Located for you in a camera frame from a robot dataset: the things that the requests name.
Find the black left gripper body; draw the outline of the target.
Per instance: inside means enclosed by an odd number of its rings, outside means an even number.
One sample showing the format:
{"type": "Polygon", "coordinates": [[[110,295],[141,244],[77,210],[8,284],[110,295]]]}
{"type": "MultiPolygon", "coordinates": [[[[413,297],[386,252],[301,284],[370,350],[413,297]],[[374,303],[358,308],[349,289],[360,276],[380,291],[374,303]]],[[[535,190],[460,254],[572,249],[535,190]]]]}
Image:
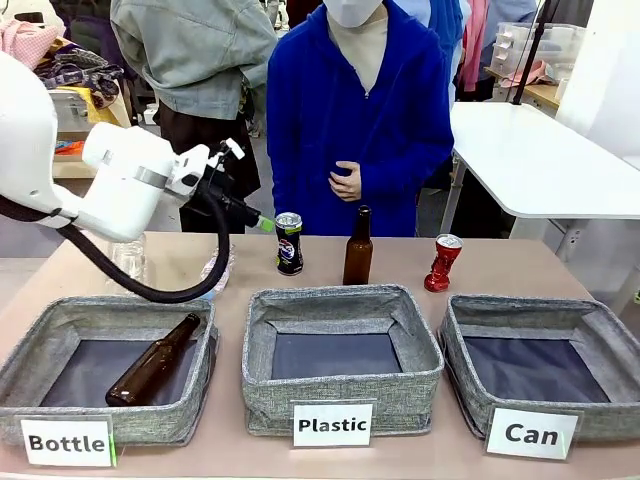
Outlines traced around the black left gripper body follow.
{"type": "Polygon", "coordinates": [[[229,231],[258,227],[261,213],[244,200],[232,197],[211,179],[199,181],[192,197],[180,208],[183,231],[218,231],[222,223],[214,213],[217,206],[229,231]]]}

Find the person's right hand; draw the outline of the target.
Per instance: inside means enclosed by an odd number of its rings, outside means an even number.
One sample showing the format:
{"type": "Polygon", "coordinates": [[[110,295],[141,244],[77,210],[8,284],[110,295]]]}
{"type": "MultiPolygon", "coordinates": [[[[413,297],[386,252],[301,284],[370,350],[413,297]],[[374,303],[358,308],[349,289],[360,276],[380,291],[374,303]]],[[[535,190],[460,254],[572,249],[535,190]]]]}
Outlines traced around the person's right hand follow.
{"type": "Polygon", "coordinates": [[[333,193],[345,202],[355,202],[362,198],[360,165],[356,162],[338,161],[336,167],[347,170],[345,175],[331,172],[328,179],[333,193]]]}

